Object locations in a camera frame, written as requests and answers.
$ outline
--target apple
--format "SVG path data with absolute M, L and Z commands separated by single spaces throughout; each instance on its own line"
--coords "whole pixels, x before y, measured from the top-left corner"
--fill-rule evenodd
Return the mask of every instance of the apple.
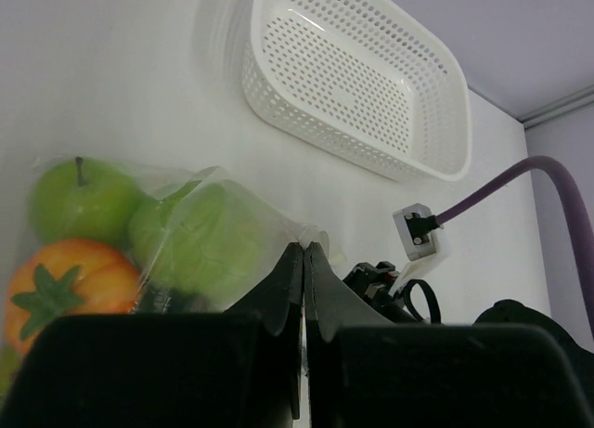
M 143 200 L 130 221 L 132 256 L 151 285 L 224 308 L 261 279 L 269 241 L 249 191 L 229 180 L 196 188 L 199 182 Z
M 77 157 L 40 177 L 28 200 L 28 215 L 45 243 L 83 238 L 122 247 L 143 197 L 135 180 L 114 166 Z

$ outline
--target perforated basket bottom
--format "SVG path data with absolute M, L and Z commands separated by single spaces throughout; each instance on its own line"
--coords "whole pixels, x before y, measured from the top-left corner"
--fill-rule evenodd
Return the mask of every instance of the perforated basket bottom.
M 376 149 L 410 154 L 414 95 L 406 78 L 293 10 L 269 14 L 265 58 L 295 104 L 344 123 Z

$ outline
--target apple stem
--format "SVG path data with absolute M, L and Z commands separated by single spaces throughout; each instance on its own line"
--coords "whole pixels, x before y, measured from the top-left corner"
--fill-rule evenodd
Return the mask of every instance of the apple stem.
M 78 183 L 79 187 L 84 187 L 85 185 L 88 184 L 88 182 L 86 181 L 86 179 L 83 176 L 83 162 L 84 159 L 82 157 L 77 157 L 74 159 L 74 161 L 76 162 L 76 182 Z

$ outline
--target basket rim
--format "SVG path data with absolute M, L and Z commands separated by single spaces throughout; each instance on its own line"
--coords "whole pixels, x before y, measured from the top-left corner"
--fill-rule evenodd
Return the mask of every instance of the basket rim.
M 465 139 L 466 140 L 466 145 L 465 145 L 466 146 L 466 154 L 465 154 L 465 158 L 464 158 L 464 163 L 461 165 L 461 167 L 458 171 L 456 171 L 455 173 L 452 173 L 452 174 L 437 171 L 434 168 L 432 168 L 431 166 L 429 166 L 425 163 L 418 162 L 408 155 L 394 156 L 389 153 L 386 153 L 386 154 L 397 159 L 398 161 L 400 161 L 402 163 L 405 163 L 405 164 L 421 171 L 422 173 L 424 173 L 426 175 L 431 175 L 433 177 L 436 177 L 438 179 L 445 180 L 448 182 L 458 181 L 462 177 L 464 177 L 470 170 L 471 152 L 472 152 L 472 122 L 471 122 L 470 95 L 469 95 L 469 88 L 466 83 L 466 78 L 464 77 L 464 72 L 462 72 L 462 68 L 460 67 L 458 60 L 456 59 L 454 54 L 449 50 L 449 48 L 437 36 L 435 36 L 433 33 L 431 33 L 431 31 L 429 31 L 426 27 L 424 27 L 422 24 L 420 24 L 416 19 L 411 17 L 408 13 L 406 13 L 406 11 L 402 7 L 400 7 L 399 5 L 394 3 L 392 0 L 381 0 L 381 1 L 390 4 L 392 9 L 394 11 L 396 11 L 399 15 L 405 17 L 407 19 L 407 21 L 409 21 L 411 24 L 422 29 L 424 31 L 424 33 L 426 33 L 426 36 L 428 36 L 431 40 L 433 40 L 433 43 L 435 45 L 439 46 L 441 48 L 441 50 L 444 51 L 445 55 L 447 55 L 450 58 L 449 63 L 452 64 L 452 66 L 454 68 L 454 72 L 455 72 L 452 74 L 452 76 L 456 76 L 457 78 L 459 78 L 459 80 L 461 81 L 461 86 L 463 86 L 461 89 L 462 92 L 460 94 L 463 97 L 464 112 L 465 112 L 463 125 L 466 128 L 466 133 L 465 133 L 465 135 L 466 135 L 466 139 Z M 251 48 L 250 50 L 253 53 L 255 63 L 258 65 L 259 70 L 264 73 L 266 81 L 273 87 L 273 89 L 275 90 L 275 92 L 278 96 L 282 97 L 282 99 L 284 101 L 286 101 L 288 104 L 293 105 L 293 103 L 287 99 L 288 93 L 286 92 L 286 89 L 282 86 L 282 84 L 277 80 L 277 78 L 274 76 L 274 74 L 270 71 L 268 65 L 263 64 L 263 62 L 265 62 L 265 56 L 264 56 L 264 52 L 262 50 L 262 35 L 261 35 L 260 31 L 262 29 L 262 15 L 261 15 L 261 13 L 264 10 L 263 9 L 264 2 L 265 2 L 265 0 L 253 0 L 252 1 L 250 39 L 248 40 L 248 46 Z M 309 115 L 312 115 L 313 117 L 316 117 L 319 121 L 321 121 L 323 123 L 332 122 L 332 124 L 331 124 L 332 127 L 344 132 L 344 124 L 343 123 L 335 121 L 331 117 L 329 117 L 330 119 L 332 119 L 331 121 L 329 121 L 327 117 L 321 117 L 319 111 L 316 110 L 315 108 L 309 108 L 308 105 L 300 105 L 298 109 L 303 110 L 304 112 L 308 113 Z

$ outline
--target orange tomato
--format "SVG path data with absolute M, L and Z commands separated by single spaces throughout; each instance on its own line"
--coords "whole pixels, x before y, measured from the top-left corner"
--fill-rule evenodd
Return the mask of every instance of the orange tomato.
M 131 311 L 139 290 L 139 273 L 118 251 L 93 240 L 60 240 L 45 246 L 14 274 L 6 293 L 4 335 L 6 341 L 25 355 L 41 331 L 22 341 L 20 331 L 31 313 L 10 300 L 17 293 L 35 292 L 33 274 L 43 265 L 55 278 L 79 266 L 71 292 L 84 299 L 66 314 L 118 314 Z

